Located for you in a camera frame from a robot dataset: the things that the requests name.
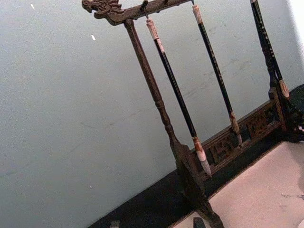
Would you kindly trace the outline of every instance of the pale blue wall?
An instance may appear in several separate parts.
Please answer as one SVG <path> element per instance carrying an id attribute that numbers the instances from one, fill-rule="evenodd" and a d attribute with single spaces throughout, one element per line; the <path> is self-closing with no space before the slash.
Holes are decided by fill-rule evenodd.
<path id="1" fill-rule="evenodd" d="M 297 38 L 298 49 L 300 50 L 300 55 L 302 62 L 304 62 L 304 1 L 302 0 L 287 0 L 289 3 L 291 18 L 294 24 L 294 29 Z"/>
<path id="2" fill-rule="evenodd" d="M 240 118 L 268 99 L 249 0 L 199 4 Z M 304 78 L 288 7 L 260 5 L 292 89 Z M 175 169 L 123 25 L 94 19 L 80 0 L 4 1 L 0 16 L 1 228 L 85 228 Z M 151 18 L 205 140 L 229 120 L 191 3 Z M 145 19 L 135 25 L 176 135 L 192 148 Z"/>

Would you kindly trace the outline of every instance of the carved dragon head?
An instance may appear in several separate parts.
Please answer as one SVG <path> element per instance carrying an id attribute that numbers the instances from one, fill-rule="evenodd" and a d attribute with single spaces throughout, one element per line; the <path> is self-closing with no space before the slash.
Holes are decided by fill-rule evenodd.
<path id="1" fill-rule="evenodd" d="M 109 13 L 121 14 L 124 12 L 119 0 L 82 0 L 82 7 L 89 13 L 95 10 L 95 18 L 101 19 L 107 17 Z"/>

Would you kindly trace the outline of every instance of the dark wooden frame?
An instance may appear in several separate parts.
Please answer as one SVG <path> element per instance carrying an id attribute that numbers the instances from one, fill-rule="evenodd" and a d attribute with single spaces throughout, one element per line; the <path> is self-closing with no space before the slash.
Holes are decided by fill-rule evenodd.
<path id="1" fill-rule="evenodd" d="M 204 182 L 210 177 L 202 169 L 194 151 L 182 145 L 174 134 L 173 126 L 166 112 L 161 93 L 141 46 L 136 29 L 135 19 L 145 16 L 142 6 L 121 9 L 119 0 L 82 0 L 82 6 L 89 12 L 96 10 L 95 18 L 106 18 L 110 24 L 124 24 L 138 61 L 145 76 L 147 85 L 160 112 L 161 120 L 169 136 L 170 146 L 174 154 L 177 170 L 185 189 L 187 198 L 197 208 L 212 228 L 223 228 L 220 217 L 213 211 L 205 194 Z M 146 6 L 146 13 L 151 14 L 188 2 L 190 0 L 153 0 Z M 279 129 L 292 140 L 304 140 L 304 135 L 294 128 L 293 114 L 288 110 L 279 85 L 273 84 L 269 90 L 269 101 L 238 121 L 244 145 L 240 148 L 231 127 L 217 133 L 202 145 L 211 164 L 212 173 L 218 172 L 245 152 L 253 144 L 262 140 L 273 131 Z"/>

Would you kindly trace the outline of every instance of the white brush tip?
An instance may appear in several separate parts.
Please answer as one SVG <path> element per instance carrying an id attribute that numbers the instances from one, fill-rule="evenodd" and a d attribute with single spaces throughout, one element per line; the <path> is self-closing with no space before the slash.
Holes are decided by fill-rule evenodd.
<path id="1" fill-rule="evenodd" d="M 211 168 L 210 168 L 210 165 L 209 165 L 208 161 L 205 160 L 205 161 L 201 161 L 200 163 L 201 163 L 201 165 L 202 165 L 204 171 L 205 171 L 209 176 L 212 176 Z"/>

